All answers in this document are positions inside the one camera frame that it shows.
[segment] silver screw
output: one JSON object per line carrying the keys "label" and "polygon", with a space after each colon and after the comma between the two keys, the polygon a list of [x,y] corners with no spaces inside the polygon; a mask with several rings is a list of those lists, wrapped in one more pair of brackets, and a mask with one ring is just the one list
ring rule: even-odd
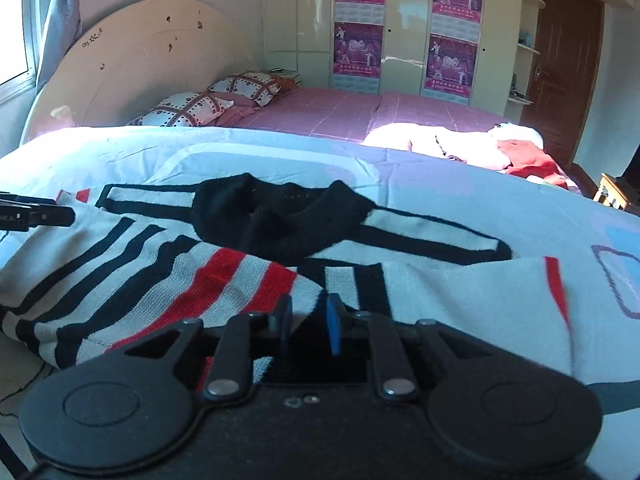
{"label": "silver screw", "polygon": [[284,405],[287,408],[299,408],[302,406],[302,399],[300,397],[289,397],[289,399],[285,399]]}
{"label": "silver screw", "polygon": [[216,379],[207,386],[207,391],[214,396],[224,397],[236,393],[240,389],[240,384],[231,379]]}
{"label": "silver screw", "polygon": [[409,379],[389,379],[385,381],[382,385],[386,393],[389,395],[407,395],[415,390],[415,384],[413,384]]}

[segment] curved headboard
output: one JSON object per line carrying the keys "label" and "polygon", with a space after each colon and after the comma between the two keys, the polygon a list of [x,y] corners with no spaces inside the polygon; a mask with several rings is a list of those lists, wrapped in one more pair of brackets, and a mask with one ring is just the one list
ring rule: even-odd
{"label": "curved headboard", "polygon": [[53,129],[60,107],[70,108],[75,126],[120,126],[172,94],[256,69],[242,34],[208,5],[145,0],[105,18],[68,51],[36,97],[20,143]]}

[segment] sweater collar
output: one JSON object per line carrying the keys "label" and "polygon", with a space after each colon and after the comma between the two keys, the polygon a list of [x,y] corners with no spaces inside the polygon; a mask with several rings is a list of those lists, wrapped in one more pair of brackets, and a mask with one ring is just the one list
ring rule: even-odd
{"label": "sweater collar", "polygon": [[201,183],[192,211],[202,240],[296,266],[347,238],[374,207],[340,180],[310,189],[245,173]]}

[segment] white shelf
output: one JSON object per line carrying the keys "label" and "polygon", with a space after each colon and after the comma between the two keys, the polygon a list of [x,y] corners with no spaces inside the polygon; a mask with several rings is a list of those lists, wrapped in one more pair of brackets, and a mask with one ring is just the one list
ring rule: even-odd
{"label": "white shelf", "polygon": [[540,53],[535,48],[531,48],[530,46],[527,46],[524,43],[519,43],[518,46],[520,48],[523,48],[524,50],[528,50],[529,52],[531,52],[532,54],[535,54],[536,56],[540,55]]}
{"label": "white shelf", "polygon": [[545,9],[546,3],[542,0],[524,0],[526,3],[534,6],[538,6],[539,9]]}
{"label": "white shelf", "polygon": [[519,105],[523,105],[523,106],[527,106],[527,105],[532,105],[533,101],[529,101],[527,99],[520,99],[519,97],[511,97],[509,96],[509,101],[511,101],[512,103],[517,103]]}

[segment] curtain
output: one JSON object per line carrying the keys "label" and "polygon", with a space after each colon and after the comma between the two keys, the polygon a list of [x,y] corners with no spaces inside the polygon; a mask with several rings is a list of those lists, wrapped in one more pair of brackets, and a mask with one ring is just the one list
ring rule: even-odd
{"label": "curtain", "polygon": [[36,91],[54,74],[66,51],[82,34],[79,0],[51,0],[42,33]]}

